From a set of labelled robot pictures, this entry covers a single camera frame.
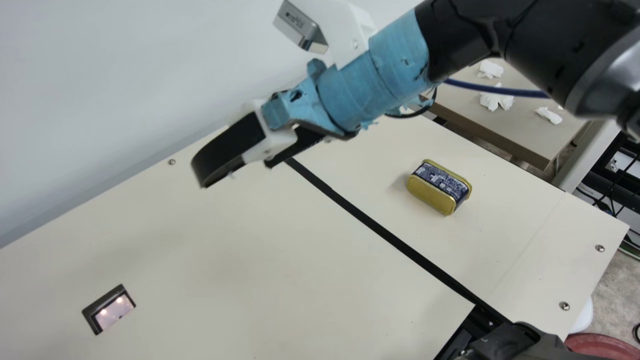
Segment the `tissue paper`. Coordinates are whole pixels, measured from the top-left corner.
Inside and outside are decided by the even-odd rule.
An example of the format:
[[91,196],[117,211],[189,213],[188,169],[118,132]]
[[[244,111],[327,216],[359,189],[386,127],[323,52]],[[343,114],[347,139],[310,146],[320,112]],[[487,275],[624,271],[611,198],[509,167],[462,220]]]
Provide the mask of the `tissue paper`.
[[[502,87],[502,83],[497,83],[495,87]],[[509,111],[513,106],[514,101],[515,98],[510,95],[489,94],[486,92],[480,93],[480,105],[485,106],[491,112],[494,112],[498,108],[498,105],[506,111]]]
[[550,111],[548,107],[538,108],[536,109],[536,113],[543,118],[551,121],[551,124],[558,125],[562,122],[562,117],[553,111]]
[[500,78],[504,73],[504,68],[496,63],[492,63],[489,60],[483,60],[480,63],[479,78]]

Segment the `blue cable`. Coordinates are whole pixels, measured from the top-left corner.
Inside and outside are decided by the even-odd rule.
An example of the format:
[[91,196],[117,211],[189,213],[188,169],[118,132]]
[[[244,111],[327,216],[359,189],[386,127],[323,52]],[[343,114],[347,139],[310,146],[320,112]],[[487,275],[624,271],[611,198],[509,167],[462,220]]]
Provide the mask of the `blue cable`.
[[495,88],[493,86],[486,86],[480,84],[467,83],[466,81],[446,79],[445,84],[457,86],[459,88],[465,88],[469,90],[477,90],[482,92],[489,92],[492,94],[511,95],[517,97],[534,97],[537,99],[548,99],[549,95],[540,90],[522,90],[512,88]]

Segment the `tin can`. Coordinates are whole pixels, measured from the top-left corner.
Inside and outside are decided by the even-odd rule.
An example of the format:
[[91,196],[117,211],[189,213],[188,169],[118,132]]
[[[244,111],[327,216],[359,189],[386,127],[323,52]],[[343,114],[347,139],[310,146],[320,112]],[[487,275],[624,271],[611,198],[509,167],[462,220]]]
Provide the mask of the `tin can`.
[[445,215],[453,214],[471,196],[471,184],[464,177],[429,159],[409,177],[406,188]]

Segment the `black tape line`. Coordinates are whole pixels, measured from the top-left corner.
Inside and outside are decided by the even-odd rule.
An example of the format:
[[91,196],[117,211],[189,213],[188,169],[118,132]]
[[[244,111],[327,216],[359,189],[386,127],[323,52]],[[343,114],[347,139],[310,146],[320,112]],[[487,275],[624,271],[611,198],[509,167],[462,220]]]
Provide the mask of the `black tape line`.
[[378,236],[386,240],[389,244],[391,244],[391,246],[402,252],[406,257],[411,259],[418,266],[425,269],[429,274],[445,284],[449,289],[455,291],[458,295],[467,299],[477,307],[480,307],[484,312],[488,313],[502,323],[511,324],[511,321],[509,321],[509,319],[507,319],[504,315],[500,314],[496,309],[489,306],[489,304],[485,303],[476,294],[471,292],[471,290],[467,289],[451,275],[447,274],[447,272],[439,268],[434,263],[430,262],[430,260],[425,258],[421,253],[414,250],[407,243],[400,240],[400,238],[398,238],[392,232],[377,223],[377,221],[373,220],[369,215],[365,214],[362,210],[358,209],[347,199],[343,198],[342,195],[337,193],[334,189],[331,188],[331,186],[317,177],[313,172],[311,172],[297,160],[295,160],[294,158],[290,158],[286,160],[285,163],[289,165],[293,170],[295,170],[299,175],[304,177],[308,182],[310,182],[311,185],[315,186],[318,190],[325,194],[329,199],[333,200],[342,209],[351,214],[351,216],[355,217],[366,227],[371,229],[374,233],[378,234]]

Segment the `beige table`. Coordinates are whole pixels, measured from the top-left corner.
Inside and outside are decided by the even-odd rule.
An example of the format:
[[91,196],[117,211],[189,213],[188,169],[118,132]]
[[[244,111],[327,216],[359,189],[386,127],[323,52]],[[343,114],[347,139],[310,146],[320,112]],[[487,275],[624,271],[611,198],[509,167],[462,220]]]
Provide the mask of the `beige table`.
[[[406,191],[430,158],[469,180],[444,217]],[[434,122],[381,119],[299,161],[513,320],[566,336],[628,226]],[[599,253],[595,245],[608,251]],[[574,311],[558,303],[573,304]]]
[[[479,64],[459,71],[452,78],[488,86],[501,82],[508,88],[537,89],[505,61],[491,61],[505,68],[501,78],[479,78]],[[555,126],[541,118],[534,112],[540,106],[548,106],[564,121]],[[567,111],[559,110],[553,100],[517,97],[511,110],[499,108],[492,113],[480,105],[479,92],[446,84],[438,88],[431,112],[540,169],[545,169],[585,124]]]
[[[381,121],[299,160],[505,315],[566,334],[627,227],[432,122]],[[285,165],[198,189],[206,141],[0,249],[4,359],[432,358],[470,311]],[[454,216],[404,190],[425,157],[475,186]],[[138,307],[94,336],[81,310],[120,283]]]

